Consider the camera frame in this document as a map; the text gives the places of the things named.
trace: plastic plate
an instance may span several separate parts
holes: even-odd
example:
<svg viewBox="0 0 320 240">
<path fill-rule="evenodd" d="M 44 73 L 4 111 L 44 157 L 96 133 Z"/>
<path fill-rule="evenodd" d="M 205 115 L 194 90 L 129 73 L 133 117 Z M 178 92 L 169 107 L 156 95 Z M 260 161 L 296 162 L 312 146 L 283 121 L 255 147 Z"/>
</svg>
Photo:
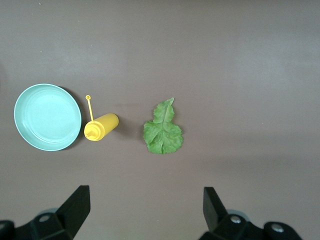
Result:
<svg viewBox="0 0 320 240">
<path fill-rule="evenodd" d="M 30 145 L 44 151 L 58 151 L 76 140 L 81 113 L 67 91 L 43 83 L 21 93 L 14 107 L 14 122 Z"/>
</svg>

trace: plate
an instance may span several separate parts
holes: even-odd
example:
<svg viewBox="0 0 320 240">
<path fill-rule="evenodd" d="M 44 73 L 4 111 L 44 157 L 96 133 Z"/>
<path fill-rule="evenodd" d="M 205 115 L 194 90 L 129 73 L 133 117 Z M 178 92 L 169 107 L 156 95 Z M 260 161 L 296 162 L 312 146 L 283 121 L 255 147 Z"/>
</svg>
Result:
<svg viewBox="0 0 320 240">
<path fill-rule="evenodd" d="M 81 128 L 81 113 L 67 91 L 42 83 L 27 88 L 18 97 L 14 122 L 30 145 L 44 151 L 58 151 L 76 140 Z"/>
</svg>

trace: lettuce leaf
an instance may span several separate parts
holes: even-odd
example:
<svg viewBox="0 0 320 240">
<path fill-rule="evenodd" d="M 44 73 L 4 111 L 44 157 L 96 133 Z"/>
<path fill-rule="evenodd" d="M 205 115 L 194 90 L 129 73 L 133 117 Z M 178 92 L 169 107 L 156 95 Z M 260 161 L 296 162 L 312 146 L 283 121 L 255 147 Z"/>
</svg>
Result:
<svg viewBox="0 0 320 240">
<path fill-rule="evenodd" d="M 151 153 L 174 153 L 182 146 L 182 131 L 172 123 L 175 115 L 173 102 L 174 98 L 160 102 L 153 111 L 153 121 L 146 121 L 144 124 L 143 138 Z"/>
</svg>

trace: bottle cap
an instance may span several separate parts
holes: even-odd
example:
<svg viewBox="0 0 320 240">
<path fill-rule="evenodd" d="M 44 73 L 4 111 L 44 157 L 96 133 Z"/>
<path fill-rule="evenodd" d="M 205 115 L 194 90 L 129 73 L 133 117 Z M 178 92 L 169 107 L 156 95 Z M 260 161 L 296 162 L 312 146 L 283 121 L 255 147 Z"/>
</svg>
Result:
<svg viewBox="0 0 320 240">
<path fill-rule="evenodd" d="M 90 121 L 84 127 L 84 136 L 91 141 L 99 141 L 105 136 L 105 128 L 98 121 Z"/>
</svg>

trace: metal screw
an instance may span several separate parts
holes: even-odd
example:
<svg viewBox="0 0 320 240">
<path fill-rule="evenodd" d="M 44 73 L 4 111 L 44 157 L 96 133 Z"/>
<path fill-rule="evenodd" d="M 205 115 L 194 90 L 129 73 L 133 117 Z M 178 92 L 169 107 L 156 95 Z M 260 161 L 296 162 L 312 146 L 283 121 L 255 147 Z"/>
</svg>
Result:
<svg viewBox="0 0 320 240">
<path fill-rule="evenodd" d="M 50 215 L 44 215 L 42 217 L 40 217 L 39 222 L 43 223 L 45 221 L 47 221 L 50 218 Z"/>
<path fill-rule="evenodd" d="M 231 217 L 231 221 L 232 221 L 233 223 L 235 223 L 235 224 L 241 223 L 240 217 L 235 216 L 235 215 L 233 215 L 233 216 Z"/>
<path fill-rule="evenodd" d="M 285 231 L 282 226 L 280 226 L 279 224 L 276 224 L 276 223 L 272 224 L 272 225 L 271 225 L 271 228 L 272 228 L 274 231 L 276 231 L 277 233 L 283 233 L 283 232 Z"/>
</svg>

